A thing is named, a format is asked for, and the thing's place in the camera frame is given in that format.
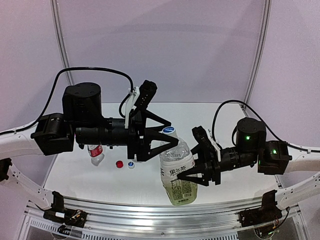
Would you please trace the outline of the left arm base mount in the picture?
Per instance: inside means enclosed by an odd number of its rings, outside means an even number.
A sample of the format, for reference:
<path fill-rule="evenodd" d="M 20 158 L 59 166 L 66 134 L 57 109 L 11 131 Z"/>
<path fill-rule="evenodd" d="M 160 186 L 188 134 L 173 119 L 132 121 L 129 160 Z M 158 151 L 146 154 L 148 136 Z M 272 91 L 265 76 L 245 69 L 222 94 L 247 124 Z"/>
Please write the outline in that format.
<path fill-rule="evenodd" d="M 64 197 L 57 191 L 52 192 L 53 200 L 50 208 L 43 211 L 43 218 L 61 224 L 57 232 L 69 235 L 72 227 L 84 228 L 88 213 L 81 209 L 65 207 Z"/>

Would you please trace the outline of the red label plastic bottle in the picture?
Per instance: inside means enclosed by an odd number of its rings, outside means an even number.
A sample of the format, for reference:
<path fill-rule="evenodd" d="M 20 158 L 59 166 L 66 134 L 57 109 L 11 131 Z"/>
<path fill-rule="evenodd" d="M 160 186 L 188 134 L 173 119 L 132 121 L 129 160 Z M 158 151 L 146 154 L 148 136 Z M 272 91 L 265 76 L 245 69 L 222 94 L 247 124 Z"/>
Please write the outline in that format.
<path fill-rule="evenodd" d="M 102 145 L 87 145 L 87 150 L 91 163 L 97 167 L 105 158 Z"/>

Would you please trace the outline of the white blue bottle cap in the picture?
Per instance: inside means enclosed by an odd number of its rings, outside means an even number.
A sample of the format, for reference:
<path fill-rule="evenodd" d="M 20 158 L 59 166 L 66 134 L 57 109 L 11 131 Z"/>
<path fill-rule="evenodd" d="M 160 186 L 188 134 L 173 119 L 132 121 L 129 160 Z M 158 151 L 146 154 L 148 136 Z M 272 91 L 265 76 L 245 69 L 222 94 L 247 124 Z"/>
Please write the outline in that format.
<path fill-rule="evenodd" d="M 130 161 L 128 164 L 127 164 L 128 168 L 129 169 L 134 169 L 135 168 L 135 163 L 133 161 Z"/>

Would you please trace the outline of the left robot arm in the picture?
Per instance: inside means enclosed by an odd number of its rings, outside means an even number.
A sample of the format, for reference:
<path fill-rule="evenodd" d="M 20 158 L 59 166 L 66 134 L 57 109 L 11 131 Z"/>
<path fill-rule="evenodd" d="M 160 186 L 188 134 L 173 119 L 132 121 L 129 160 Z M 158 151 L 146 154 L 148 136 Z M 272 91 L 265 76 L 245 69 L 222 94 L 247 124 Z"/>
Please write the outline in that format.
<path fill-rule="evenodd" d="M 123 118 L 102 115 L 101 88 L 93 82 L 68 86 L 62 97 L 62 113 L 43 115 L 35 122 L 0 135 L 0 183 L 25 194 L 43 211 L 64 212 L 64 198 L 24 176 L 13 157 L 51 156 L 72 152 L 74 145 L 125 146 L 127 158 L 146 162 L 178 145 L 178 139 L 162 133 L 171 123 L 152 112 L 148 105 L 157 91 L 145 81 L 129 94 Z"/>

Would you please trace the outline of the blue white tea cap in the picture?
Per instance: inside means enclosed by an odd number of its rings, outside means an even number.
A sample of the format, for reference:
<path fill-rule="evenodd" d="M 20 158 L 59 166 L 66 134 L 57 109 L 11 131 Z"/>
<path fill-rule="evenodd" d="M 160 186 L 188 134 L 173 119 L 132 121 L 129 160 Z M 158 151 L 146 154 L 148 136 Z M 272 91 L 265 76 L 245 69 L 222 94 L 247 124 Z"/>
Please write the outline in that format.
<path fill-rule="evenodd" d="M 165 135 L 172 136 L 172 137 L 178 136 L 176 128 L 173 126 L 167 126 L 167 127 L 163 128 L 161 132 Z"/>

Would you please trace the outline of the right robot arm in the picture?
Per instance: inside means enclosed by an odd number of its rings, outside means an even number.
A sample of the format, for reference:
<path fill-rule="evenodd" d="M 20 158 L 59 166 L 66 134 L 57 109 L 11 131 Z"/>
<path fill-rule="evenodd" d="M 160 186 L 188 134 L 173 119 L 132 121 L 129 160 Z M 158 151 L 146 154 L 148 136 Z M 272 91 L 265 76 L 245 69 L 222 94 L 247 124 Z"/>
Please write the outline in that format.
<path fill-rule="evenodd" d="M 204 187 L 216 185 L 211 194 L 215 200 L 235 201 L 262 196 L 262 209 L 284 210 L 300 201 L 320 193 L 320 150 L 294 146 L 283 140 L 267 141 L 267 126 L 263 121 L 245 117 L 233 131 L 233 147 L 221 148 L 209 138 L 202 127 L 192 129 L 197 145 L 192 154 L 195 166 L 177 175 L 179 180 Z M 266 176 L 283 175 L 297 171 L 310 171 L 314 175 L 292 186 L 272 190 L 267 183 L 258 188 L 252 176 L 239 173 L 231 182 L 231 171 L 257 166 L 258 173 Z"/>

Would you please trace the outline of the white label bottle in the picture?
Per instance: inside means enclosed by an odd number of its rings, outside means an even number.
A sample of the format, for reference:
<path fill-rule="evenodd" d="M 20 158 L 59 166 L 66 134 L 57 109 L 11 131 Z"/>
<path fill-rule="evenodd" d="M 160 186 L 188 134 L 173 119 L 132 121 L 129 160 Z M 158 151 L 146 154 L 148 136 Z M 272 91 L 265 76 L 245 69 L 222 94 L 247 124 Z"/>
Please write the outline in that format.
<path fill-rule="evenodd" d="M 178 145 L 159 155 L 162 186 L 173 206 L 183 206 L 197 198 L 198 185 L 178 179 L 178 174 L 195 166 L 195 160 L 188 144 L 178 138 Z"/>

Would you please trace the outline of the red bottle cap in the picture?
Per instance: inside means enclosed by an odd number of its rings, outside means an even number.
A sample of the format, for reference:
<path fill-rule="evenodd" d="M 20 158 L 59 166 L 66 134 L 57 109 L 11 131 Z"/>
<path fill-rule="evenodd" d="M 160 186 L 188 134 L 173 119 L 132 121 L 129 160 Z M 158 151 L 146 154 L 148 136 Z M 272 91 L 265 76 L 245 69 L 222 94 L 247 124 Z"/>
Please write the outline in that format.
<path fill-rule="evenodd" d="M 124 166 L 124 163 L 123 163 L 123 161 L 118 160 L 118 161 L 115 163 L 115 165 L 116 165 L 116 167 L 117 167 L 118 169 L 121 169 L 121 168 Z"/>

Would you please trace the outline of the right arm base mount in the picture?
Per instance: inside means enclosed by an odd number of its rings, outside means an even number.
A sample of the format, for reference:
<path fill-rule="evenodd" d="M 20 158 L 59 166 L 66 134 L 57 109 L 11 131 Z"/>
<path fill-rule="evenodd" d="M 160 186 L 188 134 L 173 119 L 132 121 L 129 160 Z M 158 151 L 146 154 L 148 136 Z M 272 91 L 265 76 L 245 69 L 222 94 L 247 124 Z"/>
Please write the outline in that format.
<path fill-rule="evenodd" d="M 238 213 L 239 222 L 242 227 L 249 227 L 258 224 L 267 223 L 270 221 L 276 221 L 273 230 L 279 228 L 288 218 L 290 213 L 290 207 L 285 208 L 287 214 L 280 222 L 282 215 L 282 210 L 279 208 L 278 201 L 276 200 L 277 190 L 271 190 L 262 195 L 261 206 L 257 208 L 245 208 Z"/>

